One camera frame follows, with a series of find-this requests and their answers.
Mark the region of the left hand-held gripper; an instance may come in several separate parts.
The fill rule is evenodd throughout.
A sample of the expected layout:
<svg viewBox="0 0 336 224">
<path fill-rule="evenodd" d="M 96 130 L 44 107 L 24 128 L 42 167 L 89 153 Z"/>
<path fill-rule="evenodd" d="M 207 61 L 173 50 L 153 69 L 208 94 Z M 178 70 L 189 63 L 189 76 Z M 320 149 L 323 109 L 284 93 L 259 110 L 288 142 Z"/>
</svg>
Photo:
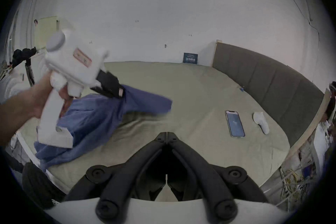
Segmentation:
<svg viewBox="0 0 336 224">
<path fill-rule="evenodd" d="M 104 47 L 85 43 L 71 29 L 56 32 L 47 42 L 45 66 L 52 71 L 51 85 L 57 91 L 67 85 L 68 94 L 79 98 L 90 88 L 109 98 L 122 99 L 124 87 L 116 76 L 103 69 L 109 55 Z M 61 108 L 56 93 L 48 99 L 37 127 L 39 143 L 60 148 L 72 148 L 73 136 L 65 127 L 57 127 Z"/>
</svg>

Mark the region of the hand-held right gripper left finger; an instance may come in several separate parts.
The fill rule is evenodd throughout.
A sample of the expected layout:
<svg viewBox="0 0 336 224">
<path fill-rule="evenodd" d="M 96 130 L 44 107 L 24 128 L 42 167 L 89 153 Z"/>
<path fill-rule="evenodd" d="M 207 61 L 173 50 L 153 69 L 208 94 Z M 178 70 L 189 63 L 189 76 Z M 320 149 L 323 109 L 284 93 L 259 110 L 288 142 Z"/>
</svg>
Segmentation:
<svg viewBox="0 0 336 224">
<path fill-rule="evenodd" d="M 95 165 L 66 195 L 65 201 L 99 198 L 94 212 L 103 222 L 124 222 L 131 198 L 155 201 L 166 184 L 160 167 L 160 155 L 167 142 L 167 132 L 158 136 L 125 163 L 114 166 Z"/>
</svg>

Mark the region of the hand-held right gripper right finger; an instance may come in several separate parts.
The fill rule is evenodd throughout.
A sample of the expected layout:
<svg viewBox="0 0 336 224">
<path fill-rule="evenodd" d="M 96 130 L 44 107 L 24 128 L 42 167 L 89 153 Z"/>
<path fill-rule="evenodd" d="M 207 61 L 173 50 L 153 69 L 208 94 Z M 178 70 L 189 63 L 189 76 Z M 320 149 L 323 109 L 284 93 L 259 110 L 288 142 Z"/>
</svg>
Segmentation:
<svg viewBox="0 0 336 224">
<path fill-rule="evenodd" d="M 242 167 L 209 164 L 172 132 L 167 133 L 167 146 L 187 173 L 195 177 L 211 220 L 232 222 L 238 214 L 234 199 L 268 203 L 266 196 Z"/>
</svg>

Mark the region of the person's left hand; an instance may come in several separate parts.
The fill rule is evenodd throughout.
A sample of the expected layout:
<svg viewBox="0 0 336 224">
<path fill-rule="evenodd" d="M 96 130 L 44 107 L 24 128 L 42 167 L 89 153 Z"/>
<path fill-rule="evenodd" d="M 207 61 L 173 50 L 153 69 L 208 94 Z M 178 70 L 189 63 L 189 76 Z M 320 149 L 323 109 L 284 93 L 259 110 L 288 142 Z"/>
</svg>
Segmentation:
<svg viewBox="0 0 336 224">
<path fill-rule="evenodd" d="M 52 71 L 47 72 L 38 83 L 31 87 L 31 117 L 41 118 L 42 112 L 48 103 L 48 99 L 53 93 L 56 93 L 57 97 L 61 100 L 61 108 L 57 114 L 58 118 L 62 117 L 72 104 L 73 97 L 68 94 L 67 85 L 62 87 L 59 91 L 53 88 L 51 85 L 52 74 Z"/>
</svg>

